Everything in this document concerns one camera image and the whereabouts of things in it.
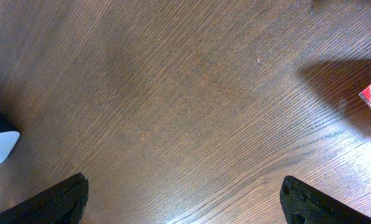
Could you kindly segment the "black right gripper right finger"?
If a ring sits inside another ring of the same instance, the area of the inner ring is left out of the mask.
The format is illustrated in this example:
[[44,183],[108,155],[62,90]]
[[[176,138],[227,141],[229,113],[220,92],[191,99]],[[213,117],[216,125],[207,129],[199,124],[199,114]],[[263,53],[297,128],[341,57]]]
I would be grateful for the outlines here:
[[371,224],[370,217],[290,175],[282,182],[280,204],[290,224]]

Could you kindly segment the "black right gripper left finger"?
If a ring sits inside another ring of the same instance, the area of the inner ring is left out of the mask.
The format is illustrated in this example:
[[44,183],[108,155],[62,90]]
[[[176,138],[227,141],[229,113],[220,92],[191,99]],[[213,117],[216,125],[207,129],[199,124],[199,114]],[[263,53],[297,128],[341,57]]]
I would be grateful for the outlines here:
[[88,180],[75,174],[0,213],[2,224],[79,224],[88,201]]

